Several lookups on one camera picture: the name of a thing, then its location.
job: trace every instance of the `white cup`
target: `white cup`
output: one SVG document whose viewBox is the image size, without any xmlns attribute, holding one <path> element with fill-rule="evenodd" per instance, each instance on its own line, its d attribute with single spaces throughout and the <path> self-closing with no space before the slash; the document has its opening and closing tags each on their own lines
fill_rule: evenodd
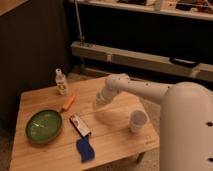
<svg viewBox="0 0 213 171">
<path fill-rule="evenodd" d="M 148 122 L 147 115 L 141 110 L 135 110 L 130 114 L 130 130 L 138 133 L 140 129 Z"/>
</svg>

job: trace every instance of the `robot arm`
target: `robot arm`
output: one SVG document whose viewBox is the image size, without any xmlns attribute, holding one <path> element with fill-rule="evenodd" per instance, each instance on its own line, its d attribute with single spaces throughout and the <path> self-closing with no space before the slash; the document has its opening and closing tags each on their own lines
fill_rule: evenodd
<svg viewBox="0 0 213 171">
<path fill-rule="evenodd" d="M 131 81 L 126 74 L 112 74 L 106 78 L 105 87 L 96 96 L 97 104 L 108 104 L 121 91 L 126 91 L 160 104 L 172 84 Z"/>
<path fill-rule="evenodd" d="M 213 95 L 190 82 L 160 84 L 109 75 L 96 103 L 106 105 L 127 91 L 161 105 L 160 170 L 213 170 Z"/>
</svg>

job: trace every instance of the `plastic bottle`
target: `plastic bottle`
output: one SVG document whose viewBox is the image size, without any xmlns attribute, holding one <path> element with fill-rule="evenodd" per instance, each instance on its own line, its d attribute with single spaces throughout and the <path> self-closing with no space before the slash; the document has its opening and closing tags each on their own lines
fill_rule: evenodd
<svg viewBox="0 0 213 171">
<path fill-rule="evenodd" d="M 60 68 L 57 68 L 55 72 L 56 72 L 55 81 L 58 86 L 59 93 L 61 95 L 68 94 L 69 88 L 68 88 L 66 76 L 62 73 Z"/>
</svg>

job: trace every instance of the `green plate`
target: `green plate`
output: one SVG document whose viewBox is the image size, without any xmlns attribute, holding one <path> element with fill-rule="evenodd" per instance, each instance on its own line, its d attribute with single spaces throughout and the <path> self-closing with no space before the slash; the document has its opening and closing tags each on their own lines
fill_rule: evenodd
<svg viewBox="0 0 213 171">
<path fill-rule="evenodd" d="M 30 142 L 44 144 L 53 140 L 61 130 L 61 115 L 54 110 L 43 110 L 28 121 L 25 132 Z"/>
</svg>

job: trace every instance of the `wooden table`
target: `wooden table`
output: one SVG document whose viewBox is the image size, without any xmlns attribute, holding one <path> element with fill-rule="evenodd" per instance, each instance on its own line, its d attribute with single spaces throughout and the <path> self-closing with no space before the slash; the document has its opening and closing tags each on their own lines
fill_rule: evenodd
<svg viewBox="0 0 213 171">
<path fill-rule="evenodd" d="M 130 112 L 135 109 L 144 111 L 136 96 L 122 92 L 111 104 L 98 110 L 93 108 L 92 102 L 103 85 L 104 78 L 70 84 L 70 93 L 76 93 L 76 99 L 69 111 L 62 113 L 62 131 L 55 140 L 40 146 L 31 145 L 27 141 L 27 121 L 40 110 L 59 111 L 67 96 L 59 95 L 56 87 L 24 92 L 17 118 L 10 170 L 85 170 L 159 147 L 159 137 L 151 122 L 139 134 L 133 134 L 129 129 Z M 76 140 L 80 136 L 68 120 L 73 113 L 78 113 L 92 130 L 90 144 L 95 150 L 95 159 L 83 164 L 76 149 Z"/>
</svg>

